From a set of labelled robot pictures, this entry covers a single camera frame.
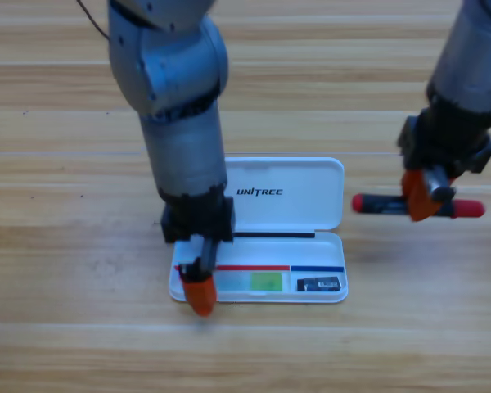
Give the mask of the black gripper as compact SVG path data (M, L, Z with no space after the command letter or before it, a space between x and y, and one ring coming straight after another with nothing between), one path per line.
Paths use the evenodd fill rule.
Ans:
M397 145L407 169L402 195L413 222L434 216L453 199L450 179L483 171L491 158L490 129L491 113L464 110L438 98L406 119Z
M202 251L192 262L179 265L179 277L186 302L201 317L209 317L217 301L213 274L218 244L232 242L234 201L225 196L225 184L214 185L200 195L173 196L160 190L165 202L161 217L168 244L197 235L203 238Z

